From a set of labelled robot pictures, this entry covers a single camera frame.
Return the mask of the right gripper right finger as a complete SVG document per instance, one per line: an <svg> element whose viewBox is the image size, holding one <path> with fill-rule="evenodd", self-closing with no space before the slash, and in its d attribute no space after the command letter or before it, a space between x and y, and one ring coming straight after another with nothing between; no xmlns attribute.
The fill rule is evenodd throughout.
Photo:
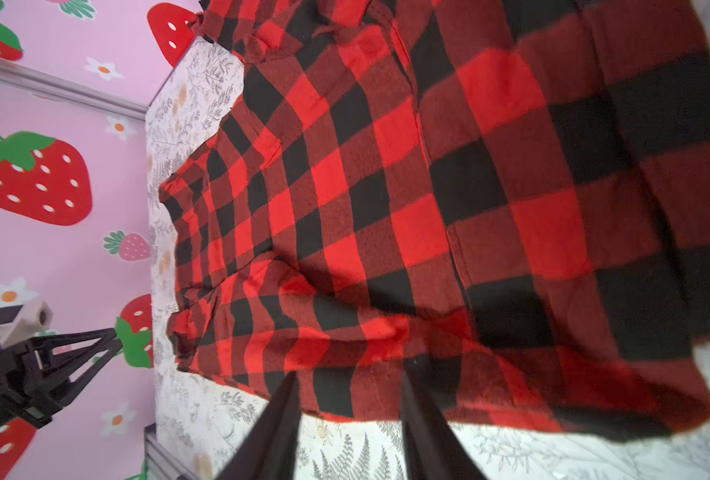
<svg viewBox="0 0 710 480"><path fill-rule="evenodd" d="M401 382L400 420L408 479L486 479L430 395L408 371L403 372Z"/></svg>

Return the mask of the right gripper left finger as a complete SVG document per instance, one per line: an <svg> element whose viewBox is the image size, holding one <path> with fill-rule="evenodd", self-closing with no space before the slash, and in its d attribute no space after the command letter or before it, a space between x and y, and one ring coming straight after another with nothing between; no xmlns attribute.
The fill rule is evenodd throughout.
<svg viewBox="0 0 710 480"><path fill-rule="evenodd" d="M292 479L301 420L297 375L288 374L218 480Z"/></svg>

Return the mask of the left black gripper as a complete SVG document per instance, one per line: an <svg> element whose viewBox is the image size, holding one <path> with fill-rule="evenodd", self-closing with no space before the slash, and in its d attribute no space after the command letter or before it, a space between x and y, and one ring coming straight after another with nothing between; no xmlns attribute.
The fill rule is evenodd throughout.
<svg viewBox="0 0 710 480"><path fill-rule="evenodd" d="M114 329L33 337L0 346L0 428L42 428L69 406L122 347Z"/></svg>

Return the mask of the red black plaid shirt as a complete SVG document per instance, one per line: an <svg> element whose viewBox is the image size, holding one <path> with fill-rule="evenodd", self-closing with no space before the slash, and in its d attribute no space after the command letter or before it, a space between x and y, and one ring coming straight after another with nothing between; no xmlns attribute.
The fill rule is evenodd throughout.
<svg viewBox="0 0 710 480"><path fill-rule="evenodd" d="M710 419L710 53L687 1L213 1L244 89L160 187L177 367L394 420Z"/></svg>

